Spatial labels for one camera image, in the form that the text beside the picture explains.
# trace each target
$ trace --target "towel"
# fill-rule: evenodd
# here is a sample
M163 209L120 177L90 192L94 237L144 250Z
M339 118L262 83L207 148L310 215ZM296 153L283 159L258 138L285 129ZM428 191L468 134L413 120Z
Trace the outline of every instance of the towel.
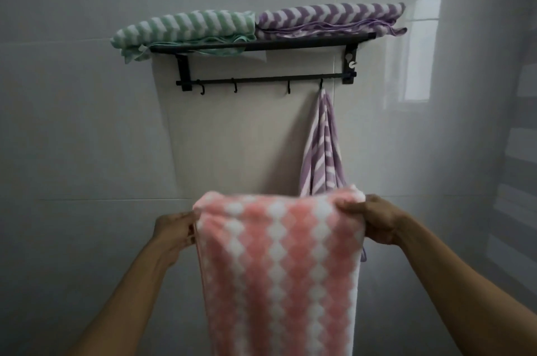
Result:
M329 192L346 185L332 101L326 90L321 89L300 170L300 196ZM366 260L363 251L361 261Z
M335 199L365 196L208 192L194 205L215 355L351 356L365 222Z
M125 63L150 58L153 45L195 45L255 41L255 14L252 11L193 11L151 18L120 29L111 38L114 48L121 50ZM206 49L199 53L235 55L243 49Z
M405 5L398 4L323 4L265 11L257 17L256 36L260 40L359 34L403 35L406 28L393 28Z

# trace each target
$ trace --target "pink striped towel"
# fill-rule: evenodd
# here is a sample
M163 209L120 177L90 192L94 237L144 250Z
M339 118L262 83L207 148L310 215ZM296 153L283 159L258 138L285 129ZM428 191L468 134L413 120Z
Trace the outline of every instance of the pink striped towel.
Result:
M321 89L302 160L300 196L317 195L345 186L334 109L330 96ZM366 260L363 250L361 261Z

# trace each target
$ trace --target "green striped towel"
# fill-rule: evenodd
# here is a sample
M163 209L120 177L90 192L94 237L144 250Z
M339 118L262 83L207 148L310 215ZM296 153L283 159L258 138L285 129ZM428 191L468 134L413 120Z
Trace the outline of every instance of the green striped towel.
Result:
M255 41L256 16L252 11L193 11L154 17L120 29L111 38L114 48L121 50L125 63L144 61L151 57L153 45L186 45ZM205 49L208 55L236 55L242 48Z

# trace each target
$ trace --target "hand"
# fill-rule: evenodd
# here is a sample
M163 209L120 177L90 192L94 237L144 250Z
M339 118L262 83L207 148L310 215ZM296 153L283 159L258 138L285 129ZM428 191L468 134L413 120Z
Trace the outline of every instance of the hand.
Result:
M339 210L350 216L363 215L366 237L381 244L397 244L397 231L410 215L377 195L367 195L361 203L338 201Z
M163 251L163 258L168 267L175 264L181 250L196 243L194 223L198 219L199 214L190 211L162 215L155 221L149 245Z

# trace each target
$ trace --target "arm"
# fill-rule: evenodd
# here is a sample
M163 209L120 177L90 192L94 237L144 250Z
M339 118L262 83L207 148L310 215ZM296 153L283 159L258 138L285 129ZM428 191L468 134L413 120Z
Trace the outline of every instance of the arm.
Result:
M153 237L121 279L69 356L134 355L151 316L166 270L194 242L192 212L157 219Z
M537 353L537 316L475 272L409 214L374 195L363 203L338 206L365 217L367 237L403 250L462 354Z

